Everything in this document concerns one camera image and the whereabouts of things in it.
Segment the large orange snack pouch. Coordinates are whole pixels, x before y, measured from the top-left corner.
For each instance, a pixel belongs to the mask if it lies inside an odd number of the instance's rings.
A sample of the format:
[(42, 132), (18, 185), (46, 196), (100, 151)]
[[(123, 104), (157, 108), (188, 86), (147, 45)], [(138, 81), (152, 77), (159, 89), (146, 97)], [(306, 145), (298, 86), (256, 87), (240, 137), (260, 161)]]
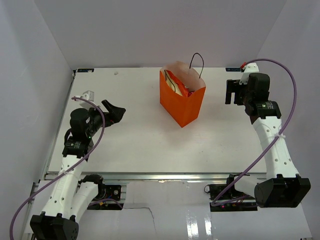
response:
[(165, 82), (178, 95), (190, 97), (194, 91), (191, 91), (181, 80), (179, 80), (171, 71), (164, 70)]

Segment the orange paper bag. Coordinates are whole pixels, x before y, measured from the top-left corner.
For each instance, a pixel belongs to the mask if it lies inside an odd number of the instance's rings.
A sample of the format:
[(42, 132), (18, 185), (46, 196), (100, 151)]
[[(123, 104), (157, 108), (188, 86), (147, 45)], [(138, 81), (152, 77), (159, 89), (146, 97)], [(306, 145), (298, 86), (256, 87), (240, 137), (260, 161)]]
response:
[[(194, 93), (190, 97), (175, 93), (165, 81), (164, 70), (171, 71)], [(159, 70), (159, 102), (182, 128), (199, 116), (206, 91), (206, 84), (202, 79), (203, 70), (204, 59), (198, 52), (192, 55), (189, 63), (176, 61)]]

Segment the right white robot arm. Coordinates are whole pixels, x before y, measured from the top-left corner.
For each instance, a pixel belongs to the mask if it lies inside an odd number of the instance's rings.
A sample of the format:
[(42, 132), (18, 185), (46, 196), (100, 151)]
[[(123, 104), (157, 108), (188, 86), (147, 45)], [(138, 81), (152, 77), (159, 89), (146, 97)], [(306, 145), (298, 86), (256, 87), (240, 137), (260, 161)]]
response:
[(246, 80), (226, 82), (225, 103), (245, 107), (245, 113), (258, 135), (266, 166), (266, 180), (251, 175), (238, 175), (225, 188), (226, 195), (236, 200), (243, 194), (253, 197), (261, 208), (295, 208), (311, 183), (301, 177), (289, 154), (282, 130), (281, 111), (277, 102), (269, 100), (270, 77), (250, 73)]

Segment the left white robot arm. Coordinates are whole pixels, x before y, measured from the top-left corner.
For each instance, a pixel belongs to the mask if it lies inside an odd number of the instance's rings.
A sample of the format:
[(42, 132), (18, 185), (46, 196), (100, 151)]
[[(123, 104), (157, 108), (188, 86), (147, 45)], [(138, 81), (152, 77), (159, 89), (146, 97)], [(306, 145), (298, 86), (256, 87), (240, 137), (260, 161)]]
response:
[(103, 100), (101, 108), (86, 100), (87, 107), (70, 113), (70, 128), (64, 136), (61, 168), (51, 181), (54, 185), (49, 199), (39, 215), (33, 215), (30, 227), (37, 240), (75, 240), (79, 222), (90, 203), (105, 196), (106, 187), (98, 174), (81, 179), (89, 156), (98, 146), (93, 136), (119, 123), (126, 109)]

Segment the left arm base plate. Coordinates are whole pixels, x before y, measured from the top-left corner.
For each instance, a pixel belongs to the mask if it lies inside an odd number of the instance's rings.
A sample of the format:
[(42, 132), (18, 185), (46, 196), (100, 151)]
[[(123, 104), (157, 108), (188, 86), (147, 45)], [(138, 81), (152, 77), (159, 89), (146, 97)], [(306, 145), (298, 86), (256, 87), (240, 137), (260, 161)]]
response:
[(106, 185), (99, 184), (98, 185), (98, 194), (91, 201), (93, 202), (101, 202), (105, 199), (113, 199), (115, 201), (119, 201), (121, 199), (122, 186), (121, 185)]

